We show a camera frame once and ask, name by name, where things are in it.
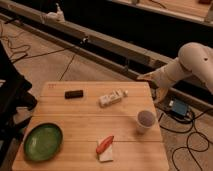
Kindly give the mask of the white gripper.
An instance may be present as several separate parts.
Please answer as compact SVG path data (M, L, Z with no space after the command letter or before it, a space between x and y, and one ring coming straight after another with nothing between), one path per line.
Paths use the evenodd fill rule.
M137 80L138 81L143 81L143 82L148 82L152 88L157 88L158 87L158 85L156 84L156 82L154 80L152 72L148 72L146 74L140 74L137 77Z

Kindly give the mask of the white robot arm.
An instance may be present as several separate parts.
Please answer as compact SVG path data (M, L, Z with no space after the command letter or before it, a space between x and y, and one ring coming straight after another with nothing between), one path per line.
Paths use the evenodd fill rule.
M191 75L213 93L213 48L196 42L187 43L179 49L175 59L155 71L140 75L138 80L149 80L158 87L170 88Z

